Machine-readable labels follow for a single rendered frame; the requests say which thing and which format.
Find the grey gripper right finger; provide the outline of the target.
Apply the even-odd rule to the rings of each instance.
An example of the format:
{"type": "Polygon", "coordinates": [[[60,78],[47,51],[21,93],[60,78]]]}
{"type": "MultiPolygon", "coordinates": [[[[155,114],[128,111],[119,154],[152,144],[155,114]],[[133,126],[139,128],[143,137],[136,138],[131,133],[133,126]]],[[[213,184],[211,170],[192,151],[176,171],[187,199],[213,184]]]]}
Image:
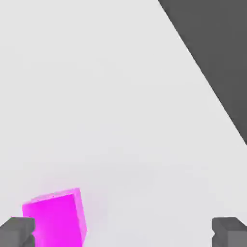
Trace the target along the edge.
{"type": "Polygon", "coordinates": [[[247,247],[247,226],[236,217],[212,219],[212,247],[247,247]]]}

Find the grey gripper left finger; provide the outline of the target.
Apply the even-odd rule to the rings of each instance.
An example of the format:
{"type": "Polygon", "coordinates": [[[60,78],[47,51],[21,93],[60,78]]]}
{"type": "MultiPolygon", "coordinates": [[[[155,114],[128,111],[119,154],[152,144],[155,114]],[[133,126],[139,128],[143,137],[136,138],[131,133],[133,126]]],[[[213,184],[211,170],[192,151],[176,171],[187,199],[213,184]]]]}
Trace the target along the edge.
{"type": "Polygon", "coordinates": [[[35,247],[35,220],[11,217],[0,226],[0,247],[35,247]]]}

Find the small magenta cube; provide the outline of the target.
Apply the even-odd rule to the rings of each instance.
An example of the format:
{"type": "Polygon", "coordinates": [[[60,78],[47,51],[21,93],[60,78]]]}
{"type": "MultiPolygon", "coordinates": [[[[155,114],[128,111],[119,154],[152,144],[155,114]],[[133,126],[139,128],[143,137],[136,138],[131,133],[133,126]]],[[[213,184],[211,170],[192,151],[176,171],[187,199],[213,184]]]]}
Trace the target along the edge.
{"type": "Polygon", "coordinates": [[[35,220],[35,247],[84,247],[87,226],[79,188],[33,198],[22,211],[35,220]]]}

